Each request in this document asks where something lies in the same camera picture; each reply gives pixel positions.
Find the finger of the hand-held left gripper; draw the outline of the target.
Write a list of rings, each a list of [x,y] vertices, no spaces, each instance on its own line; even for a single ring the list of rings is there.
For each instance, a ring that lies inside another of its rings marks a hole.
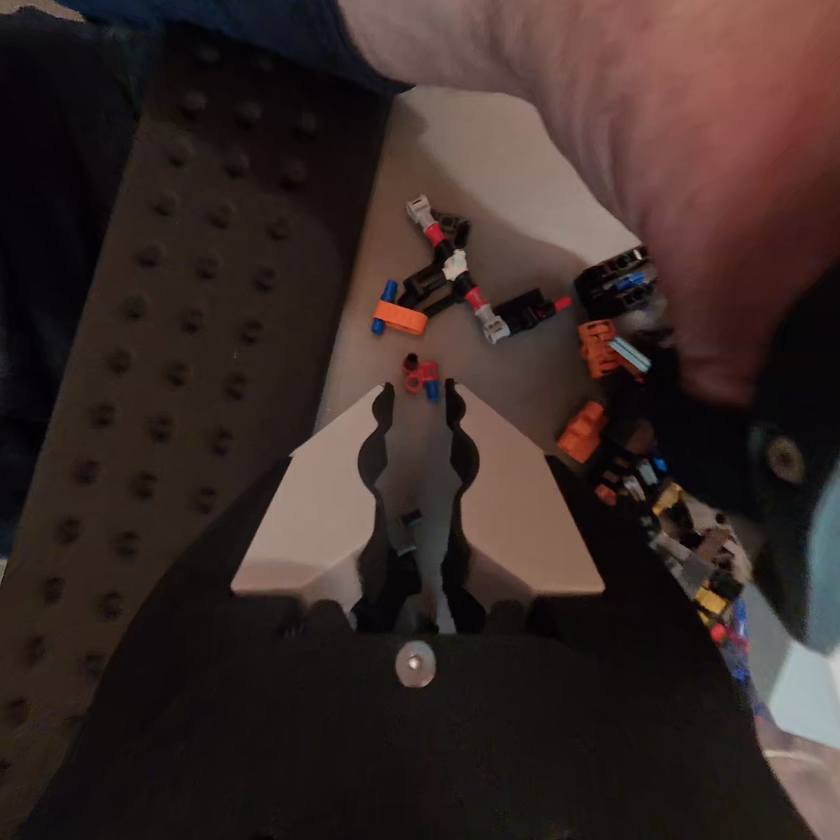
[[[839,649],[820,654],[792,642],[768,700],[779,729],[816,743],[839,743]]]

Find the black lego chassis assembly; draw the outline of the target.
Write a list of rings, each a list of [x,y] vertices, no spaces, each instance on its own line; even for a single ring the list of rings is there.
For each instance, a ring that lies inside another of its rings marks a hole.
[[[743,600],[748,558],[727,514],[701,501],[657,434],[641,382],[606,386],[602,443],[584,476],[598,500],[646,538],[700,621],[723,623]]]

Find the black lego brick red pin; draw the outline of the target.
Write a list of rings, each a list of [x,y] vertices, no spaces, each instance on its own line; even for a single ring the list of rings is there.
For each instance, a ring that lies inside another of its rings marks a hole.
[[[567,309],[572,297],[547,297],[539,288],[534,288],[493,307],[492,311],[508,329],[508,337],[536,329],[542,323],[554,318]]]

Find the black lego frame blue pin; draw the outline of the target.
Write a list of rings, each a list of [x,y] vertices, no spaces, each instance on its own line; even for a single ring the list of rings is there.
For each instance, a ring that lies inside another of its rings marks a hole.
[[[658,271],[644,245],[584,270],[574,289],[589,320],[616,319],[648,305],[658,285]]]

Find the person's left hand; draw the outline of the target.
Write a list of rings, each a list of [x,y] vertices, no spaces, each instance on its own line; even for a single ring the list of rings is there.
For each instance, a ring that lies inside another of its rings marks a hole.
[[[659,270],[693,395],[746,406],[838,258],[838,2],[610,2],[616,207]]]

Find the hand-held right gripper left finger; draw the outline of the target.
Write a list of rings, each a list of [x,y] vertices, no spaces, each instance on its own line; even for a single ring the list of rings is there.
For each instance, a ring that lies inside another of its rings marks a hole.
[[[231,592],[306,607],[335,602],[362,632],[390,633],[408,562],[390,541],[377,480],[387,467],[395,389],[375,385],[289,456]]]

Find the crumpled bag of lego pins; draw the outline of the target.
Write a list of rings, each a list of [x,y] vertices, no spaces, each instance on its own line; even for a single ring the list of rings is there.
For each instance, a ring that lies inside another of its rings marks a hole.
[[[782,730],[760,700],[749,665],[747,606],[735,602],[710,636],[752,712],[762,755],[775,779],[816,838],[839,838],[839,752]]]

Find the orange lego piece light blue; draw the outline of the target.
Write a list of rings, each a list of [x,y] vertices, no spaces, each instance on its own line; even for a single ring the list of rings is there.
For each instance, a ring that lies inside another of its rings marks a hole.
[[[578,328],[581,358],[594,380],[601,380],[622,369],[642,381],[652,363],[640,350],[618,335],[613,320],[598,319]]]

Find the orange lego beam blue pins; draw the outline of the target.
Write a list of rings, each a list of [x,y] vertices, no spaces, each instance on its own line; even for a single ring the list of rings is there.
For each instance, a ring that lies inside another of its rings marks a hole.
[[[412,336],[422,336],[427,326],[427,316],[396,303],[397,283],[388,280],[376,302],[371,320],[371,333],[380,337],[387,329],[394,329]]]

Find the red lego connector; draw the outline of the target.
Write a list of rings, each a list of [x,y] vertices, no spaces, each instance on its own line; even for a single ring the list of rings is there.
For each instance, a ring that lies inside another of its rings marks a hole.
[[[438,363],[421,360],[416,353],[409,353],[403,360],[403,385],[411,395],[425,394],[431,404],[440,402],[440,376]]]

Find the orange lego brick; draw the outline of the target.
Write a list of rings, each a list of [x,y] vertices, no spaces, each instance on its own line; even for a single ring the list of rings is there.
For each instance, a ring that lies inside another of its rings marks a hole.
[[[603,404],[589,401],[563,428],[556,442],[558,450],[578,465],[584,465],[600,447],[606,421]]]

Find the red black axle lego assembly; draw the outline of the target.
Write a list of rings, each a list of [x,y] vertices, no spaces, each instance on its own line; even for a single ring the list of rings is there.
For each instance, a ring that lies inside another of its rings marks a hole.
[[[445,224],[427,196],[419,195],[405,203],[406,215],[432,247],[432,260],[424,268],[404,279],[397,304],[420,311],[428,319],[456,304],[468,305],[485,339],[492,345],[512,336],[510,325],[495,311],[474,282],[468,266],[466,245],[471,222],[455,217]]]

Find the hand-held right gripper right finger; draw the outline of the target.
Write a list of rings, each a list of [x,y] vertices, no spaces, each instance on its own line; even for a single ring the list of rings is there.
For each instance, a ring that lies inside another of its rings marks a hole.
[[[459,485],[441,564],[458,633],[479,633],[501,603],[602,595],[596,568],[541,447],[465,385],[445,384],[449,463]]]

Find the small black grey lego piece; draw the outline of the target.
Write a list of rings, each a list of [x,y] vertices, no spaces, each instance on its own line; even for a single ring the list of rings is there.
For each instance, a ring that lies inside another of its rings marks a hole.
[[[396,558],[404,559],[415,554],[423,523],[424,514],[416,507],[387,519],[387,536]]]

